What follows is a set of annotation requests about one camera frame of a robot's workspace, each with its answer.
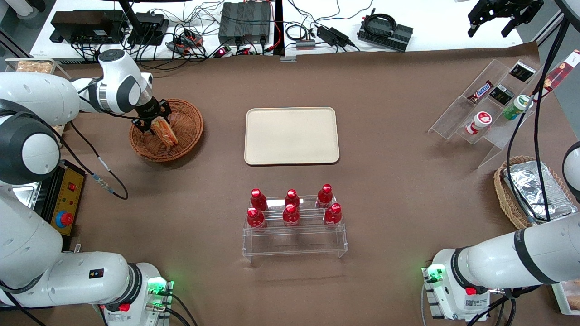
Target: rectangular tray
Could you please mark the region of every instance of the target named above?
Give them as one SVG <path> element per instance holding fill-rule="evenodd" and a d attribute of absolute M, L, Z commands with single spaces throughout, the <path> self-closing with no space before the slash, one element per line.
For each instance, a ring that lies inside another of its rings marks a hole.
<path fill-rule="evenodd" d="M 249 165 L 328 164 L 339 157 L 331 107 L 253 108 L 246 114 Z"/>

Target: acrylic display stand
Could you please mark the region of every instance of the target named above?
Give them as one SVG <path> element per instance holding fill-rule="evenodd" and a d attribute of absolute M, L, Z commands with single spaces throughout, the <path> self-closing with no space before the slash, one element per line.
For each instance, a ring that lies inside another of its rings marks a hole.
<path fill-rule="evenodd" d="M 298 253 L 335 253 L 340 258 L 349 249 L 344 216 L 338 224 L 323 224 L 325 208 L 316 207 L 315 195 L 300 197 L 299 226 L 284 226 L 284 197 L 269 197 L 267 204 L 268 210 L 264 212 L 266 227 L 251 228 L 244 216 L 242 253 L 250 262 L 255 256 Z"/>
<path fill-rule="evenodd" d="M 510 106 L 514 99 L 519 95 L 530 95 L 534 91 L 534 87 L 541 77 L 539 72 L 542 67 L 537 67 L 536 65 L 527 62 L 524 62 L 524 64 L 536 69 L 536 73 L 531 76 L 527 82 L 523 82 L 510 75 L 509 71 L 511 70 L 511 67 L 508 67 L 494 59 L 471 83 L 471 85 L 467 87 L 463 94 L 461 94 L 447 108 L 443 115 L 441 115 L 441 117 L 429 129 L 429 132 L 435 131 L 445 139 L 450 139 L 453 135 L 457 134 L 470 144 L 475 144 L 482 138 L 487 139 L 494 146 L 478 168 L 497 156 L 509 143 L 512 133 L 516 128 L 517 121 L 520 118 L 518 116 L 514 120 L 506 119 L 502 115 L 503 109 Z M 484 96 L 479 98 L 477 103 L 473 103 L 467 99 L 485 85 L 487 81 L 490 81 L 494 87 L 492 87 Z M 514 98 L 506 105 L 501 104 L 490 96 L 491 91 L 499 84 L 505 86 L 515 94 Z M 473 117 L 480 111 L 485 111 L 491 115 L 491 125 L 486 129 L 480 130 L 475 135 L 470 135 L 465 131 L 465 126 L 471 123 Z M 534 111 L 535 106 L 526 113 L 524 119 L 531 116 Z"/>

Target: wicker basket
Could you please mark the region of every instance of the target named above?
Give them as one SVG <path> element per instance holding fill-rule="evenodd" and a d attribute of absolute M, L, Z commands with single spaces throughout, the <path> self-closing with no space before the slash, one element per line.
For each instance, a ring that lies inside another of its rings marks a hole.
<path fill-rule="evenodd" d="M 514 165 L 535 161 L 535 159 L 529 156 L 515 156 L 512 157 L 509 161 L 510 165 Z M 498 195 L 499 206 L 502 208 L 503 212 L 508 216 L 507 218 L 509 218 L 509 220 L 512 221 L 512 223 L 515 225 L 516 228 L 523 229 L 532 226 L 528 222 L 528 218 L 526 217 L 524 212 L 521 210 L 520 204 L 517 202 L 517 199 L 514 198 L 511 190 L 503 181 L 502 172 L 506 168 L 506 166 L 507 163 L 504 162 L 502 166 L 500 166 L 499 169 L 495 171 L 494 174 L 495 192 Z M 568 199 L 571 201 L 572 199 L 570 198 L 570 194 L 568 190 L 564 187 L 564 182 L 562 181 L 562 179 L 558 177 L 558 175 L 554 172 L 554 170 L 550 169 L 549 167 L 548 169 L 550 170 L 550 173 L 552 174 L 552 176 L 554 177 L 560 188 L 562 188 L 562 190 L 564 191 L 564 194 L 566 194 L 566 197 L 568 197 Z"/>
<path fill-rule="evenodd" d="M 129 140 L 133 150 L 143 158 L 154 162 L 167 162 L 189 153 L 199 141 L 204 131 L 204 120 L 193 104 L 179 99 L 168 99 L 171 107 L 169 123 L 179 143 L 165 145 L 159 137 L 150 132 L 141 132 L 131 125 Z"/>

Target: aluminum foil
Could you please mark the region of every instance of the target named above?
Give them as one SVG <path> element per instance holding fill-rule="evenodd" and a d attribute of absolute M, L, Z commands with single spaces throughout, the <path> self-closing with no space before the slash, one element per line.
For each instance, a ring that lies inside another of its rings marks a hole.
<path fill-rule="evenodd" d="M 563 218 L 578 212 L 578 208 L 568 200 L 566 194 L 560 188 L 550 170 L 542 162 L 542 175 L 546 187 L 548 198 L 548 211 L 552 220 Z M 504 180 L 509 186 L 508 170 L 503 170 Z M 522 210 L 528 216 L 530 222 L 546 222 L 546 210 L 543 203 L 542 187 L 538 177 L 538 166 L 536 161 L 516 164 L 510 166 L 512 181 L 516 188 L 515 197 L 520 203 Z"/>

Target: red button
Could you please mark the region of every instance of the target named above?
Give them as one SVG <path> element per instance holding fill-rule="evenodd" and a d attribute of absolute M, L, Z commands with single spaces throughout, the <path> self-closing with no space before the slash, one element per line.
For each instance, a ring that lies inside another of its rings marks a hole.
<path fill-rule="evenodd" d="M 61 215 L 60 223 L 64 226 L 71 225 L 73 222 L 73 217 L 74 216 L 71 213 L 66 212 L 66 213 Z"/>
<path fill-rule="evenodd" d="M 466 288 L 465 289 L 465 293 L 467 295 L 476 295 L 477 294 L 477 290 L 475 288 Z"/>

